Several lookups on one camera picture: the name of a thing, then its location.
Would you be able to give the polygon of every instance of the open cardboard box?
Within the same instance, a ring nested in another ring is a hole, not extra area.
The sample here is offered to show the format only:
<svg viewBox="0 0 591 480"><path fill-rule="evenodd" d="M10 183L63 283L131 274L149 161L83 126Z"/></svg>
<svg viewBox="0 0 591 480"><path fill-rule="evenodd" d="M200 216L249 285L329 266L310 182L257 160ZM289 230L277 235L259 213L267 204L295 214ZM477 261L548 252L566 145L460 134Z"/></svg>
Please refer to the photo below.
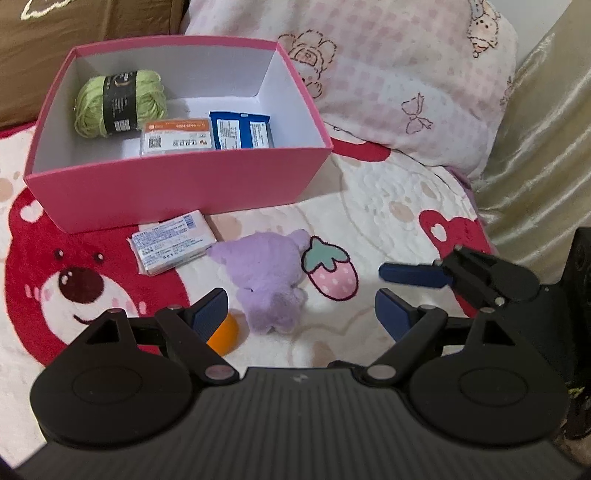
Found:
<svg viewBox="0 0 591 480"><path fill-rule="evenodd" d="M169 118L210 111L269 115L275 148L139 157L140 132L86 139L74 100L88 79L133 70L162 77ZM25 182L67 233L295 202L332 150L312 98L276 42L130 38L74 48L45 99Z"/></svg>

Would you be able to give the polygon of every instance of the beige satin fabric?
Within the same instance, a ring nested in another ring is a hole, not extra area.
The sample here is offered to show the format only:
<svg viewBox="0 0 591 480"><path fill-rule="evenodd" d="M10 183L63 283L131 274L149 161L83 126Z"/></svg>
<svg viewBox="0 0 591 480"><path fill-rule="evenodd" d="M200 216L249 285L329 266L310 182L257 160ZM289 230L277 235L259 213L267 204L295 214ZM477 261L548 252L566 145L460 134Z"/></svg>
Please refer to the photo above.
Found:
<svg viewBox="0 0 591 480"><path fill-rule="evenodd" d="M501 256L544 281L591 225L591 2L573 0L516 74L476 203Z"/></svg>

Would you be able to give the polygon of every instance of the orange ball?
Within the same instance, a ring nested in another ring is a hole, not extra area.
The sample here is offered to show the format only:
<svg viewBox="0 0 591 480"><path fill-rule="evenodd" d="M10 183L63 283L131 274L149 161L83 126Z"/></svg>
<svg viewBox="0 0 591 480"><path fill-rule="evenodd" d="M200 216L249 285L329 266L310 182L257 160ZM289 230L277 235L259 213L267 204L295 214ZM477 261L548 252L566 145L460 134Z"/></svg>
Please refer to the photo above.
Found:
<svg viewBox="0 0 591 480"><path fill-rule="evenodd" d="M213 335L207 341L207 344L220 356L229 354L236 348L238 343L238 322L228 312L228 315L217 327L217 330L213 332Z"/></svg>

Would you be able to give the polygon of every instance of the bear nose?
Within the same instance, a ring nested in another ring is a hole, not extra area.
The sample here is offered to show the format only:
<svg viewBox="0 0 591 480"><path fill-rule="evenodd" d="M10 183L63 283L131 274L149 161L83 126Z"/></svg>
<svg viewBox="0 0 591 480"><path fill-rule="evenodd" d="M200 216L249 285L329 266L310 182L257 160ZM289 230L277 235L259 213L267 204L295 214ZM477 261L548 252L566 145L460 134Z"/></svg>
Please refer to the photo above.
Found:
<svg viewBox="0 0 591 480"><path fill-rule="evenodd" d="M92 303L103 293L105 282L90 268L68 267L57 278L61 294L75 303Z"/></svg>

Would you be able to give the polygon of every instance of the red bear print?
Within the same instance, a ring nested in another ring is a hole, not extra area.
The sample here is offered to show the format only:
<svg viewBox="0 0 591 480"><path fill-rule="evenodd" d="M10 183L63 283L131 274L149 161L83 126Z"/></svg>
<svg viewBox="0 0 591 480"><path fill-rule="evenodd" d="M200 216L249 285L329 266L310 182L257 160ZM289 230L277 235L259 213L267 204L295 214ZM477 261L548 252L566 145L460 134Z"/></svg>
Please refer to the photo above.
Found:
<svg viewBox="0 0 591 480"><path fill-rule="evenodd" d="M127 241L136 226L68 235L28 189L12 204L8 223L8 316L24 348L43 365L108 308L150 316L166 305L189 304L175 270L138 273Z"/></svg>
<svg viewBox="0 0 591 480"><path fill-rule="evenodd" d="M372 142L364 142L339 128L332 127L333 152L344 157L354 158L359 161L384 161L390 154L388 147Z"/></svg>
<svg viewBox="0 0 591 480"><path fill-rule="evenodd" d="M439 258L448 256L455 245L463 245L480 252L490 254L489 244L478 219L469 220L464 217L455 217L446 220L443 215L435 210L423 210L418 216L418 222L429 240L439 252ZM466 300L456 295L457 302L469 317L476 314Z"/></svg>

